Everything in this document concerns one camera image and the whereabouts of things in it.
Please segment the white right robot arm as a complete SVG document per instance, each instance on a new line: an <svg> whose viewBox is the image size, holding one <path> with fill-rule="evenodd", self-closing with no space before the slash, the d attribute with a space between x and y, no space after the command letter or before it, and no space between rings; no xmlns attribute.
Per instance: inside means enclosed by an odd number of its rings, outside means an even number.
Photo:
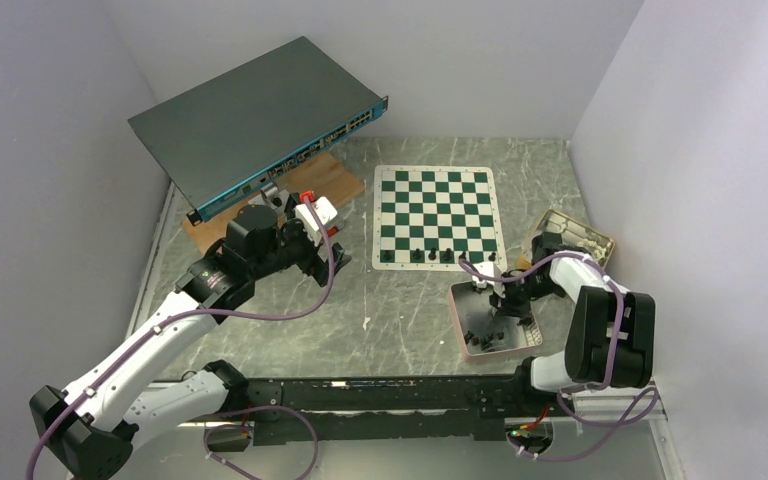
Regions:
<svg viewBox="0 0 768 480"><path fill-rule="evenodd" d="M557 233L531 242L532 266L506 272L493 284L494 317L519 326L533 320L532 303L549 295L574 304L562 351L523 362L525 379L511 388L517 411L534 415L550 392L596 388L642 388L652 376L656 305L608 276L585 250Z"/></svg>

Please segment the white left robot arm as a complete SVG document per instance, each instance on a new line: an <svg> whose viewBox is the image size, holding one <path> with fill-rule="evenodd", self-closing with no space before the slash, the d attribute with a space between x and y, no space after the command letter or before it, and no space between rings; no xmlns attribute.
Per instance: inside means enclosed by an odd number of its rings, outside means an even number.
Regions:
<svg viewBox="0 0 768 480"><path fill-rule="evenodd" d="M108 479L149 440L181 423L239 417L252 404L249 380L229 363L208 363L192 377L150 391L149 385L189 345L242 306L256 283L297 267L325 291L349 258L331 241L336 208L305 193L284 218L248 205L176 282L158 310L108 357L64 388L45 386L29 403L39 439L25 475L43 451L77 479Z"/></svg>

